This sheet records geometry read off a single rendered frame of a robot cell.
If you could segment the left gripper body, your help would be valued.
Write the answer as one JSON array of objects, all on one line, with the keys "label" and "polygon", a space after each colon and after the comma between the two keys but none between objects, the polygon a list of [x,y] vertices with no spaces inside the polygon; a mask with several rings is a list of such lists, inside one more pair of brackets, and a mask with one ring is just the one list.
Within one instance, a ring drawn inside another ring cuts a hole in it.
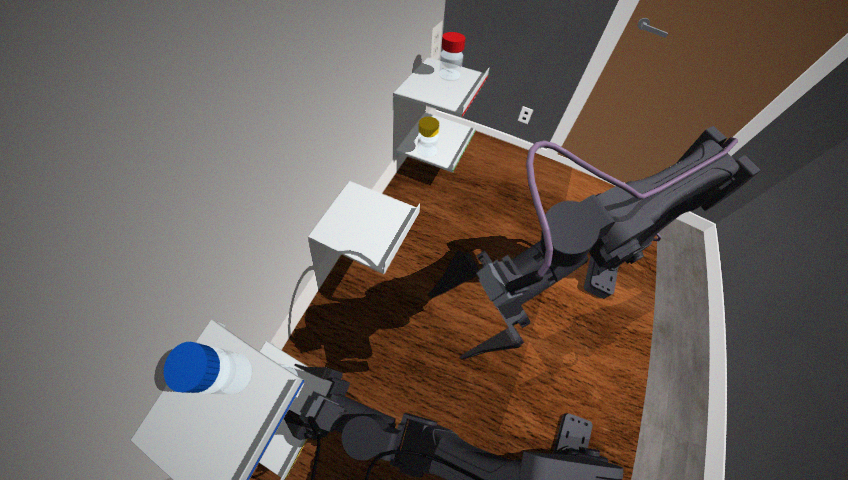
[{"label": "left gripper body", "polygon": [[[342,434],[347,422],[354,417],[363,415],[367,408],[369,408],[345,396],[350,382],[341,379],[342,376],[342,372],[332,370],[328,378],[332,384],[326,395],[326,397],[333,399],[340,406],[324,399],[314,417],[315,422],[321,428],[322,435],[320,438],[326,437],[329,432],[333,433],[334,430]],[[297,439],[303,440],[307,438],[316,440],[317,436],[309,424],[303,423]]]}]

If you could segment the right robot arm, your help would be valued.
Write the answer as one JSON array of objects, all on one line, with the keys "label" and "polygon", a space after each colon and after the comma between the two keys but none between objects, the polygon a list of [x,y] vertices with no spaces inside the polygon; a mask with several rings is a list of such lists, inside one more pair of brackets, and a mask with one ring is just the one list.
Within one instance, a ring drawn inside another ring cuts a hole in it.
[{"label": "right robot arm", "polygon": [[[614,294],[619,266],[644,257],[642,251],[664,227],[701,205],[707,211],[761,171],[746,155],[734,160],[721,147],[726,139],[711,126],[676,164],[625,183],[641,194],[655,190],[644,200],[615,186],[581,202],[563,201],[552,206],[545,216],[553,246],[549,269],[555,283],[587,263],[589,252],[594,259],[590,287],[609,296]],[[511,296],[493,264],[487,264],[477,275],[490,301],[499,307],[523,294]]]}]

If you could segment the white bottle with yellow cap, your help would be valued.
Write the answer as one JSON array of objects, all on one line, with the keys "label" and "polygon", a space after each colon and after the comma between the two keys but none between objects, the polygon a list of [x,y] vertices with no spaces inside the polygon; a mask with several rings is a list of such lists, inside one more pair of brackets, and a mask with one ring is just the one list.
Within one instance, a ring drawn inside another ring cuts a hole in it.
[{"label": "white bottle with yellow cap", "polygon": [[418,153],[426,158],[433,157],[438,147],[439,121],[434,117],[419,120]]}]

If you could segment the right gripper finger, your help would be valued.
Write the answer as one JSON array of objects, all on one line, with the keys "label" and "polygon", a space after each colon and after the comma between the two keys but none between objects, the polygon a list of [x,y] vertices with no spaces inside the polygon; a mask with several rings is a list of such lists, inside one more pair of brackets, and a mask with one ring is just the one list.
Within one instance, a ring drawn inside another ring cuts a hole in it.
[{"label": "right gripper finger", "polygon": [[[459,272],[460,271],[460,272]],[[459,272],[459,273],[458,273]],[[452,278],[458,273],[454,278]],[[437,297],[477,276],[466,256],[457,251],[439,282],[430,291],[430,298]],[[452,278],[452,279],[451,279]],[[451,279],[451,280],[450,280]],[[449,281],[450,280],[450,281]],[[449,282],[448,282],[449,281]],[[448,283],[447,283],[448,282]]]},{"label": "right gripper finger", "polygon": [[[514,345],[514,346],[511,346],[511,345]],[[499,349],[499,347],[508,347],[508,348],[500,348]],[[476,356],[476,355],[479,355],[479,354],[482,354],[482,353],[486,353],[486,352],[514,349],[514,348],[519,348],[519,347],[521,347],[521,345],[519,345],[516,342],[513,335],[511,334],[510,330],[507,328],[507,329],[501,331],[500,333],[496,334],[495,336],[491,337],[490,339],[486,340],[485,342],[483,342],[483,343],[479,344],[478,346],[472,348],[471,350],[467,351],[466,353],[461,355],[459,358],[460,359],[466,359],[466,358],[470,358],[470,357],[473,357],[473,356]],[[488,350],[488,349],[493,349],[493,350]]]}]

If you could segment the translucent bottle with red cap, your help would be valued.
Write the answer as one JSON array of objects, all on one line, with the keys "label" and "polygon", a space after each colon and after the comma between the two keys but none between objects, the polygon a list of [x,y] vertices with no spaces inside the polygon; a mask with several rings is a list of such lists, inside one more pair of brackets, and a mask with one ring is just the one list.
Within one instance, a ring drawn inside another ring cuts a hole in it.
[{"label": "translucent bottle with red cap", "polygon": [[457,32],[447,32],[442,36],[439,76],[446,81],[458,80],[461,76],[465,36]]}]

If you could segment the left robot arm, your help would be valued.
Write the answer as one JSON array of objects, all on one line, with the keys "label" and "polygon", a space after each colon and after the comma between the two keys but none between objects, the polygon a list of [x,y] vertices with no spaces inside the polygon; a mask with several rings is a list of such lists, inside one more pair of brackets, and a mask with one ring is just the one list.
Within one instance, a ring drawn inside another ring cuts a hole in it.
[{"label": "left robot arm", "polygon": [[[563,416],[554,454],[523,451],[522,460],[507,459],[477,448],[453,430],[430,419],[404,413],[397,429],[395,420],[367,408],[362,416],[345,425],[342,432],[344,450],[356,460],[373,457],[391,460],[389,465],[400,468],[400,473],[419,478],[427,473],[446,480],[623,479],[623,467],[608,463],[608,458],[600,456],[599,450],[588,448],[592,422],[569,413]],[[400,448],[401,451],[424,453],[445,463],[420,455],[391,454]]]}]

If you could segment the clear bottle with green cap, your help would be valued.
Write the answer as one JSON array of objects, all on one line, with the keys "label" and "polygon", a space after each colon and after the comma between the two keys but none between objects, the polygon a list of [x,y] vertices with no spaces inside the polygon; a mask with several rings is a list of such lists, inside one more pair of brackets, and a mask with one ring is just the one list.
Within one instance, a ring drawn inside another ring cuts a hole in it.
[{"label": "clear bottle with green cap", "polygon": [[297,376],[298,376],[298,374],[297,374],[296,370],[295,370],[293,367],[291,367],[291,366],[289,366],[289,365],[285,365],[285,364],[280,364],[280,363],[278,363],[278,364],[279,364],[279,365],[281,365],[281,366],[283,366],[283,367],[285,367],[286,369],[288,369],[289,371],[293,372],[295,375],[297,375]]}]

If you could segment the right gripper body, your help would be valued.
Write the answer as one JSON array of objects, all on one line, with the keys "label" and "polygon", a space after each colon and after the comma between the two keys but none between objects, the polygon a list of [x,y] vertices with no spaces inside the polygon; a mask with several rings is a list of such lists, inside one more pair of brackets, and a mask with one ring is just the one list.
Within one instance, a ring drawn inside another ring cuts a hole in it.
[{"label": "right gripper body", "polygon": [[[481,267],[481,269],[479,269],[478,266],[475,266],[475,262],[473,261],[469,253],[466,253],[464,255],[466,256],[470,265],[476,272],[480,271],[483,268]],[[492,262],[485,250],[480,254],[476,255],[476,257],[479,261],[481,261],[484,267],[489,263],[495,263],[493,264],[493,266],[495,267],[505,286],[507,283],[517,278],[525,276],[534,271],[539,271],[540,269],[540,266],[535,260],[541,257],[541,255],[540,252],[534,246],[531,246],[530,248],[528,248],[518,256],[514,257],[513,259],[511,259],[507,255],[502,258],[503,261],[495,260],[494,262]],[[545,273],[545,275],[543,275],[543,279],[541,281],[526,286],[522,289],[509,292],[511,296],[523,293],[522,296],[515,299],[511,303],[497,307],[504,321],[508,325],[508,329],[510,330],[511,334],[519,345],[522,345],[524,341],[522,340],[518,331],[515,329],[514,325],[521,323],[520,326],[524,328],[525,326],[531,323],[529,317],[527,316],[521,305],[526,303],[533,297],[537,296],[547,288],[554,285],[555,280],[552,278],[552,276],[553,274],[548,268],[548,271]]]}]

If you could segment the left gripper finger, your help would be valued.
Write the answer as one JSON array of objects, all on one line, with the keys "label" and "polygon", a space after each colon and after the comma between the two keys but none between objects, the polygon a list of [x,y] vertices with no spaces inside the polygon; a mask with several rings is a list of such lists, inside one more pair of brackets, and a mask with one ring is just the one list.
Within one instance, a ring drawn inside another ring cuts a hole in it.
[{"label": "left gripper finger", "polygon": [[334,370],[328,367],[306,367],[299,364],[294,364],[294,366],[325,380],[328,380],[332,370]]},{"label": "left gripper finger", "polygon": [[[291,416],[292,416],[292,417],[291,417]],[[286,424],[287,424],[287,426],[288,426],[289,430],[291,431],[292,435],[293,435],[295,438],[297,438],[297,435],[298,435],[298,433],[299,433],[299,431],[300,431],[300,428],[302,427],[302,424],[304,423],[304,422],[302,422],[302,420],[299,418],[299,416],[300,416],[300,415],[298,415],[298,414],[296,414],[295,412],[293,412],[293,411],[289,410],[289,411],[287,412],[287,414],[285,415],[285,418],[284,418],[284,420],[285,420],[285,422],[286,422]],[[293,419],[293,418],[294,418],[294,419]],[[297,422],[296,422],[295,420],[296,420]]]}]

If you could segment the white bottle with blue cap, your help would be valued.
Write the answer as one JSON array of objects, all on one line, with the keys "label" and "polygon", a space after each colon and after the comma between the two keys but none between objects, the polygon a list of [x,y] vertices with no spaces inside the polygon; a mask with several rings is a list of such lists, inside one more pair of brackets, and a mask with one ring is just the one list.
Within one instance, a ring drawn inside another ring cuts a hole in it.
[{"label": "white bottle with blue cap", "polygon": [[184,342],[168,355],[164,379],[181,393],[237,394],[250,383],[252,366],[243,354]]}]

